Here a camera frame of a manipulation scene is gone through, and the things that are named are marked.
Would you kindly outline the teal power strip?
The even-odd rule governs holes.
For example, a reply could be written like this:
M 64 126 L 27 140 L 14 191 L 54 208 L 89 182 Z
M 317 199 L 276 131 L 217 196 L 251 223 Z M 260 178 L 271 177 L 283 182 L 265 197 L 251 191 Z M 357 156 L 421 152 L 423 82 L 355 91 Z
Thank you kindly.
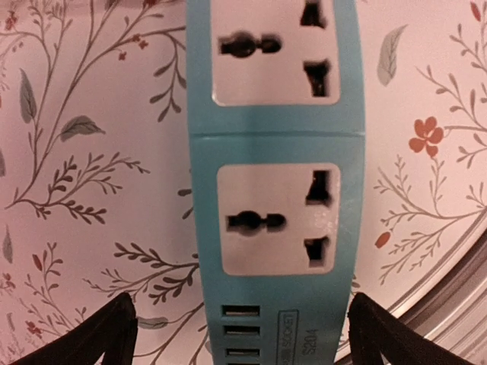
M 189 1 L 193 205 L 215 364 L 331 364 L 364 185 L 354 1 Z

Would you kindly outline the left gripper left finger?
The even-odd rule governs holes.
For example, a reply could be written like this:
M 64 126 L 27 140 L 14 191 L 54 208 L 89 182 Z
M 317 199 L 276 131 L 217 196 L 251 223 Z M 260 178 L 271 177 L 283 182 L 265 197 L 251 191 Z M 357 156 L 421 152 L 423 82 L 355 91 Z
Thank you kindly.
M 131 364 L 138 335 L 132 298 L 121 293 L 55 341 L 16 364 Z

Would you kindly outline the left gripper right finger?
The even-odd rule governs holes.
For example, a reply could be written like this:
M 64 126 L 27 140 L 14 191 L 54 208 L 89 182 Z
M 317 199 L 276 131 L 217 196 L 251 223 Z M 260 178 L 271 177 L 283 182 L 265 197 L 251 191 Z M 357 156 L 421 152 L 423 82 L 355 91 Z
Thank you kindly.
M 468 364 L 410 329 L 367 294 L 349 305 L 349 342 L 353 364 Z

